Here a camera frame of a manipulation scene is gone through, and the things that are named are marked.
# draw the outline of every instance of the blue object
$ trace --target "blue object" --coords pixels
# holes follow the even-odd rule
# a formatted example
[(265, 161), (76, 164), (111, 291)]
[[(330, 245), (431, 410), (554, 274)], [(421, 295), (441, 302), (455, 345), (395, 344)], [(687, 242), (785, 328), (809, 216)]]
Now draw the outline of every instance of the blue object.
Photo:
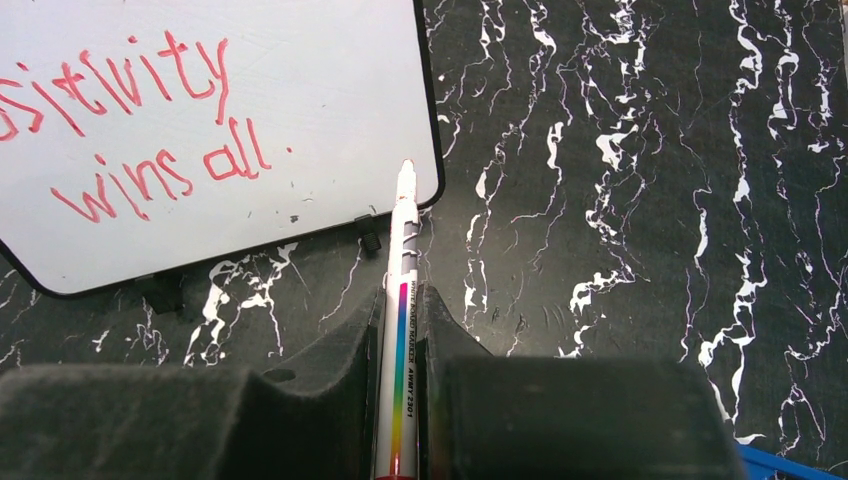
[(751, 480), (767, 480), (774, 477), (776, 473), (799, 480), (839, 480), (840, 478), (745, 445), (739, 445), (739, 456), (745, 462), (748, 478)]

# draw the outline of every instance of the marker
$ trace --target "marker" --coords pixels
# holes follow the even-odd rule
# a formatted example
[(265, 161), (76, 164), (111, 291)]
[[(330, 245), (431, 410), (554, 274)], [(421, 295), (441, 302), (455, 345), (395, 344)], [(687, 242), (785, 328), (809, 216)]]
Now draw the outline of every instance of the marker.
[(404, 160), (392, 210), (389, 268), (386, 276), (386, 324), (377, 413), (374, 476), (418, 476), (418, 409), (415, 398), (415, 292), (418, 287), (418, 205), (415, 169)]

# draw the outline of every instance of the whiteboard black frame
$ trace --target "whiteboard black frame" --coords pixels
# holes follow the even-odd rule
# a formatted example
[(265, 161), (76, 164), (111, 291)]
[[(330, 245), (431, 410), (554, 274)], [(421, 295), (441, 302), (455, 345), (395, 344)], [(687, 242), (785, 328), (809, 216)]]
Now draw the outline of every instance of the whiteboard black frame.
[[(439, 123), (438, 123), (438, 113), (436, 111), (435, 88), (433, 86), (433, 71), (431, 69), (431, 63), (430, 63), (430, 48), (429, 48), (429, 45), (427, 43), (427, 26), (426, 26), (425, 18), (424, 18), (424, 4), (423, 4), (423, 0), (412, 0), (412, 3), (413, 3), (413, 9), (415, 10), (415, 26), (416, 26), (417, 31), (418, 31), (418, 50), (419, 50), (419, 57), (420, 57), (420, 60), (421, 60), (421, 71), (422, 71), (422, 75), (423, 75), (423, 78), (424, 78), (424, 91), (425, 91), (425, 96), (427, 98), (427, 110), (428, 110), (429, 115), (430, 115), (430, 136), (431, 136), (432, 141), (433, 141), (433, 154), (435, 156), (435, 161), (436, 161), (436, 172), (437, 172), (436, 176), (439, 180), (438, 188), (436, 190), (436, 193), (433, 195), (433, 197), (418, 204), (419, 208), (424, 209), (424, 208), (428, 208), (428, 207), (433, 206), (441, 198), (442, 194), (445, 191), (446, 182), (445, 182), (444, 158), (442, 156), (442, 146), (441, 146), (441, 140), (439, 138)], [(375, 218), (384, 217), (384, 216), (387, 216), (387, 215), (389, 215), (389, 212), (379, 214)], [(281, 239), (275, 240), (273, 242), (255, 245), (255, 246), (244, 248), (244, 249), (241, 249), (241, 250), (235, 250), (235, 251), (232, 251), (232, 252), (229, 252), (229, 253), (226, 253), (226, 254), (222, 254), (222, 255), (218, 255), (218, 256), (215, 256), (215, 257), (210, 257), (210, 258), (206, 258), (206, 259), (203, 259), (203, 260), (198, 260), (198, 261), (195, 261), (195, 262), (190, 262), (190, 263), (186, 263), (186, 264), (183, 264), (183, 265), (178, 265), (176, 267), (173, 267), (173, 268), (170, 268), (170, 269), (167, 269), (167, 270), (150, 272), (148, 275), (182, 271), (182, 270), (185, 270), (185, 269), (190, 269), (190, 268), (197, 266), (197, 265), (200, 265), (202, 263), (212, 262), (212, 261), (216, 261), (216, 260), (222, 260), (222, 259), (228, 258), (228, 257), (233, 256), (233, 255), (248, 254), (248, 253), (251, 253), (251, 252), (258, 252), (258, 251), (265, 250), (265, 249), (267, 249), (271, 246), (274, 246), (274, 245), (284, 245), (284, 244), (288, 244), (288, 243), (297, 242), (297, 241), (300, 241), (300, 240), (303, 240), (303, 239), (306, 239), (306, 238), (309, 238), (309, 237), (312, 237), (312, 236), (315, 236), (315, 235), (318, 235), (318, 234), (321, 234), (321, 233), (326, 233), (326, 232), (331, 231), (331, 230), (349, 227), (353, 224), (354, 220), (355, 219), (352, 218), (352, 219), (350, 219), (350, 222), (347, 222), (347, 223), (332, 225), (332, 226), (329, 226), (329, 227), (326, 227), (326, 228), (313, 230), (309, 233), (305, 233), (305, 234), (302, 234), (302, 235), (297, 235), (297, 236), (294, 236), (294, 237), (281, 238)], [(24, 280), (26, 280), (27, 283), (30, 284), (30, 286), (32, 286), (38, 292), (40, 292), (44, 295), (47, 295), (49, 297), (52, 297), (52, 298), (74, 299), (74, 298), (85, 297), (85, 296), (89, 296), (89, 295), (92, 295), (92, 294), (95, 294), (95, 293), (98, 293), (98, 292), (102, 292), (102, 291), (106, 291), (106, 290), (113, 290), (113, 289), (120, 287), (120, 286), (130, 285), (133, 282), (135, 282), (135, 280), (136, 280), (136, 279), (129, 279), (129, 280), (125, 280), (125, 281), (121, 281), (121, 282), (115, 282), (115, 283), (103, 285), (103, 286), (100, 286), (100, 287), (92, 288), (92, 289), (89, 289), (89, 290), (83, 290), (83, 291), (69, 293), (69, 294), (57, 293), (57, 292), (54, 292), (54, 291), (44, 287), (35, 278), (35, 276), (32, 275), (32, 273), (30, 273), (30, 271), (26, 268), (26, 266), (20, 260), (18, 260), (18, 258), (15, 256), (15, 254), (6, 246), (6, 243), (3, 242), (2, 238), (0, 238), (0, 255), (2, 255), (6, 259), (6, 261), (8, 261), (12, 265), (12, 268), (14, 268), (21, 275), (21, 277), (23, 277)]]

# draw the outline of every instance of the marble tabletop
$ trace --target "marble tabletop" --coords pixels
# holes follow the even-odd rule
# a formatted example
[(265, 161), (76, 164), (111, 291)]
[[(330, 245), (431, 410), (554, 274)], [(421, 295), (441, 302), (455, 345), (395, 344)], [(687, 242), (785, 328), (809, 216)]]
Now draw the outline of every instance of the marble tabletop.
[[(462, 325), (497, 355), (690, 363), (738, 441), (848, 476), (838, 0), (424, 3), (447, 188), (421, 278)], [(385, 264), (337, 229), (188, 268), (186, 308), (155, 315), (131, 286), (55, 299), (3, 261), (0, 372), (262, 371)]]

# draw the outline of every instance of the red handwriting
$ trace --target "red handwriting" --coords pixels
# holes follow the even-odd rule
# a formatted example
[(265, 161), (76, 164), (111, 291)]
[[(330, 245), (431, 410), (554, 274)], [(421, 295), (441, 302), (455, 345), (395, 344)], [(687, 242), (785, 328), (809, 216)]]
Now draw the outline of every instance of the red handwriting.
[[(230, 117), (227, 123), (232, 143), (225, 143), (221, 148), (216, 148), (203, 155), (203, 164), (209, 177), (215, 181), (223, 181), (231, 177), (255, 180), (259, 177), (259, 173), (251, 165), (254, 161), (259, 168), (270, 170), (271, 165), (265, 162), (262, 155), (253, 120), (245, 119), (247, 135), (250, 138), (250, 148), (245, 148), (245, 144), (242, 142), (239, 134), (239, 122)], [(238, 159), (236, 159), (234, 151), (238, 152)], [(286, 151), (291, 153), (291, 147), (286, 148)], [(159, 150), (155, 156), (155, 161), (142, 160), (135, 165), (122, 163), (118, 174), (110, 167), (111, 164), (107, 162), (103, 155), (95, 154), (94, 159), (99, 165), (107, 169), (103, 174), (94, 174), (96, 193), (82, 192), (80, 194), (82, 202), (78, 203), (60, 192), (58, 188), (50, 189), (54, 197), (92, 223), (101, 222), (101, 213), (105, 213), (111, 218), (116, 218), (119, 215), (118, 209), (112, 203), (114, 199), (110, 199), (118, 193), (126, 200), (136, 217), (149, 221), (150, 217), (142, 207), (144, 203), (154, 201), (161, 195), (158, 190), (160, 187), (161, 192), (164, 193), (162, 197), (167, 197), (170, 201), (177, 201), (179, 198), (175, 193), (177, 190), (175, 187), (178, 184), (182, 186), (182, 191), (179, 191), (179, 194), (183, 197), (189, 197), (195, 191), (194, 183), (186, 176), (177, 173), (174, 166), (179, 162), (166, 149)], [(105, 177), (112, 180), (112, 185), (117, 192), (114, 190), (110, 192), (110, 189), (107, 188), (108, 182), (105, 180), (104, 174)]]
[[(227, 97), (230, 91), (224, 61), (228, 40), (226, 38), (221, 39), (212, 51), (211, 56), (201, 42), (194, 42), (195, 48), (189, 49), (185, 43), (179, 42), (170, 31), (164, 32), (164, 40), (167, 48), (157, 51), (157, 56), (174, 59), (172, 68), (176, 69), (180, 85), (190, 98), (202, 100), (218, 92), (218, 108), (214, 121), (217, 125), (223, 125), (226, 118)], [(127, 42), (135, 45), (138, 43), (138, 39), (135, 36), (129, 36)], [(203, 60), (201, 64), (206, 65), (208, 69), (204, 79), (207, 83), (205, 90), (195, 90), (189, 83), (185, 68), (185, 62), (189, 59), (189, 55), (193, 55), (194, 58), (199, 57), (200, 60)], [(138, 55), (137, 59), (144, 66), (144, 70), (146, 70), (150, 79), (153, 80), (153, 84), (156, 86), (153, 91), (158, 90), (158, 95), (161, 95), (167, 101), (172, 101), (169, 89), (153, 63), (145, 55)], [(65, 94), (63, 102), (77, 102), (86, 111), (96, 116), (106, 115), (114, 108), (119, 109), (118, 111), (123, 110), (126, 115), (132, 115), (133, 109), (141, 108), (144, 104), (143, 98), (151, 94), (149, 89), (144, 91), (143, 85), (140, 87), (139, 78), (133, 72), (135, 59), (124, 58), (122, 61), (115, 61), (107, 57), (94, 61), (93, 54), (89, 50), (83, 49), (80, 51), (77, 61), (80, 68), (75, 68), (70, 63), (63, 62), (58, 67), (58, 76), (49, 82), (50, 85)], [(105, 62), (108, 70), (98, 66), (99, 64), (102, 65), (103, 62)], [(16, 62), (16, 65), (21, 72), (32, 75), (25, 63)], [(101, 89), (100, 91), (105, 98), (91, 98), (92, 95), (96, 95), (98, 89), (92, 89), (86, 82), (94, 82)], [(83, 89), (80, 88), (80, 85), (83, 84), (88, 86), (85, 89), (86, 92), (94, 93), (83, 94)], [(23, 129), (20, 125), (22, 121), (29, 121), (28, 130), (31, 133), (38, 133), (45, 118), (48, 121), (50, 120), (49, 111), (51, 108), (78, 136), (86, 136), (79, 121), (68, 113), (62, 102), (57, 100), (49, 90), (34, 80), (29, 80), (29, 85), (26, 87), (24, 85), (26, 85), (25, 82), (16, 79), (0, 78), (0, 119), (2, 119), (0, 127), (5, 126), (5, 129), (0, 131), (0, 142), (12, 141), (20, 135)], [(29, 87), (35, 90), (46, 102), (44, 105), (26, 105), (15, 99), (16, 91), (19, 95), (21, 89)]]

